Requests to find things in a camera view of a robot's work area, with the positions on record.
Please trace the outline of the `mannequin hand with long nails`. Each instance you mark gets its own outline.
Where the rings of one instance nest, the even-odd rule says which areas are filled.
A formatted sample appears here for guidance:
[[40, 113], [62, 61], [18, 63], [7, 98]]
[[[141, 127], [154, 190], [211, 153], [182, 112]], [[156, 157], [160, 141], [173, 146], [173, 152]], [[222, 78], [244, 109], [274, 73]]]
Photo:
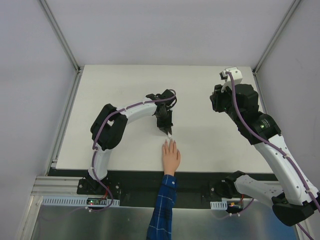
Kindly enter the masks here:
[[174, 140], [165, 141], [162, 145], [162, 163], [165, 175], [174, 176], [181, 163], [181, 153]]

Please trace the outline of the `blue plaid sleeve forearm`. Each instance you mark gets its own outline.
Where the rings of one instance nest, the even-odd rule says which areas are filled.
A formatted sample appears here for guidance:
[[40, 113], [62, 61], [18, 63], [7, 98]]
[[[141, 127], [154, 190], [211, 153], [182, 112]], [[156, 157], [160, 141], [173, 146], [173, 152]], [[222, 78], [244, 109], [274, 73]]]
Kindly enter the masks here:
[[150, 219], [147, 240], [171, 240], [173, 207], [177, 198], [177, 178], [164, 175]]

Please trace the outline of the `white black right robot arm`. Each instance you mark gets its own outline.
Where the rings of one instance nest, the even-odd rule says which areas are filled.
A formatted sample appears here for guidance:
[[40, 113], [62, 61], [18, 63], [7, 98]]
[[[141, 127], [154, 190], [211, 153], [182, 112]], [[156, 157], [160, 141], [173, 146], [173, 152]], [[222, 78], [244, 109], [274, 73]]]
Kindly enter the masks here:
[[263, 156], [279, 181], [278, 187], [255, 180], [236, 171], [219, 183], [215, 191], [223, 198], [239, 194], [250, 196], [270, 207], [286, 226], [296, 225], [317, 210], [320, 191], [307, 179], [285, 143], [275, 120], [259, 110], [259, 95], [250, 84], [237, 84], [232, 89], [218, 84], [210, 96], [212, 109], [225, 112], [236, 124], [240, 134]]

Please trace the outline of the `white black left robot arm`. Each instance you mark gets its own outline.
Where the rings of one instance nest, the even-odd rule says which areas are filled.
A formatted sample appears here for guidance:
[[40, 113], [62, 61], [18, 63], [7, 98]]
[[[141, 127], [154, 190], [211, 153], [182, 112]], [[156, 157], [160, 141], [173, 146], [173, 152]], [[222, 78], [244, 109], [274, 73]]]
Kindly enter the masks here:
[[176, 103], [176, 91], [166, 89], [163, 93], [148, 94], [143, 100], [128, 106], [117, 108], [110, 103], [106, 104], [90, 128], [93, 156], [86, 176], [78, 183], [77, 193], [102, 195], [107, 192], [109, 160], [128, 124], [155, 116], [157, 128], [170, 137], [173, 127], [172, 108]]

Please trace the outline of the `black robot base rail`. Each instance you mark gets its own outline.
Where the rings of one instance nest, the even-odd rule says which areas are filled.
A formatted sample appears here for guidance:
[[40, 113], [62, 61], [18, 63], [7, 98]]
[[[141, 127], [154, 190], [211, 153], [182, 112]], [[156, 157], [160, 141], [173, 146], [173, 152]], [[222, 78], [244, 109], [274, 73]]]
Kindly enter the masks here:
[[239, 198], [231, 185], [242, 171], [176, 172], [111, 170], [102, 180], [86, 174], [78, 182], [79, 195], [105, 195], [118, 200], [122, 207], [158, 207], [160, 201], [180, 209], [209, 209], [211, 202]]

